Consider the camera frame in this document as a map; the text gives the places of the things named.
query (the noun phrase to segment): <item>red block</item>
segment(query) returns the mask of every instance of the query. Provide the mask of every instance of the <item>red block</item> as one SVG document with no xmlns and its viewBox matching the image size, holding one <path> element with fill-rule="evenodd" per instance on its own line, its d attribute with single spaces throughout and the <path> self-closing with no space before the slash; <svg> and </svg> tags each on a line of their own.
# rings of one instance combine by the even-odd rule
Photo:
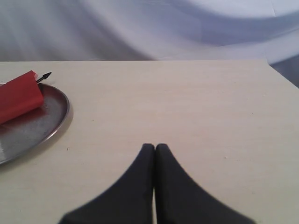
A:
<svg viewBox="0 0 299 224">
<path fill-rule="evenodd" d="M 35 74 L 29 71 L 0 86 L 0 124 L 43 105 Z"/>
</svg>

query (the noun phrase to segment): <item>black pen tip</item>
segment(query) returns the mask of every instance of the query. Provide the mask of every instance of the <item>black pen tip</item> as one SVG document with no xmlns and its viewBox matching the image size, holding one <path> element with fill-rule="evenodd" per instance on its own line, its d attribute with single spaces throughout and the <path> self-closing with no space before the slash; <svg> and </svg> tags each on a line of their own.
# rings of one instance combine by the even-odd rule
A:
<svg viewBox="0 0 299 224">
<path fill-rule="evenodd" d="M 44 75 L 43 75 L 43 78 L 44 78 L 44 79 L 47 79 L 51 74 L 52 74 L 52 72 L 49 72 L 49 73 L 47 73 L 47 74 L 44 74 Z"/>
</svg>

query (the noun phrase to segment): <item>round metal plate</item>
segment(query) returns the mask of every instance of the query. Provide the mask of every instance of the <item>round metal plate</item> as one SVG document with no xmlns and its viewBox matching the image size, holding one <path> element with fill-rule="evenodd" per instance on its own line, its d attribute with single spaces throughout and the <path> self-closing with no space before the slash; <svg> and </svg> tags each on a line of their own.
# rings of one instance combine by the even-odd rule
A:
<svg viewBox="0 0 299 224">
<path fill-rule="evenodd" d="M 44 96 L 42 107 L 0 125 L 0 164 L 45 142 L 66 120 L 70 111 L 67 96 L 53 86 L 39 86 Z"/>
</svg>

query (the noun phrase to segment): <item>white cloth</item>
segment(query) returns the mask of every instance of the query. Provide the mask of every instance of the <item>white cloth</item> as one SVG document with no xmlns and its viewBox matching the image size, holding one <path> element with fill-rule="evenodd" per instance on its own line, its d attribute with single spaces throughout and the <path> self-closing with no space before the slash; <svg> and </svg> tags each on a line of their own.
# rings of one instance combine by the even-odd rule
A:
<svg viewBox="0 0 299 224">
<path fill-rule="evenodd" d="M 0 0 L 0 61 L 299 54 L 297 0 Z"/>
</svg>

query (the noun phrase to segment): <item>wooden tabletop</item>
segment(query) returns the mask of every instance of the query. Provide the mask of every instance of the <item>wooden tabletop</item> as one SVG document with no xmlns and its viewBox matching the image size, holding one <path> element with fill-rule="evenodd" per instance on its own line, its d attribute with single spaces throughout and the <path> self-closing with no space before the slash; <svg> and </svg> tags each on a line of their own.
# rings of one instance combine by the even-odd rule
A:
<svg viewBox="0 0 299 224">
<path fill-rule="evenodd" d="M 204 189 L 263 224 L 299 223 L 299 90 L 265 61 L 0 63 L 70 99 L 65 133 L 0 166 L 0 220 L 54 224 L 167 143 Z"/>
</svg>

